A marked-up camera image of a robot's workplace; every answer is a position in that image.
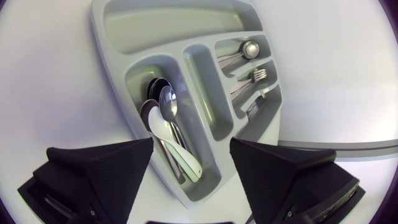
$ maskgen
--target cutlery tray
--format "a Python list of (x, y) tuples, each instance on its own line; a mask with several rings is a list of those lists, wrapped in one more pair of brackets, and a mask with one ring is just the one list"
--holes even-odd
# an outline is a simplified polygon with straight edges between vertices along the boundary
[[(189, 209), (211, 197), (235, 173), (229, 141), (236, 138), (277, 144), (282, 104), (277, 69), (256, 10), (239, 0), (94, 0), (92, 23), (109, 81), (135, 138), (149, 134), (139, 116), (147, 86), (166, 78), (177, 97), (176, 121), (203, 168), (193, 183), (179, 184), (157, 141), (150, 163), (171, 192)], [(220, 69), (217, 57), (235, 54), (256, 41), (260, 53)], [(267, 78), (250, 84), (232, 100), (231, 87), (255, 68)], [(249, 120), (257, 97), (265, 103)]]

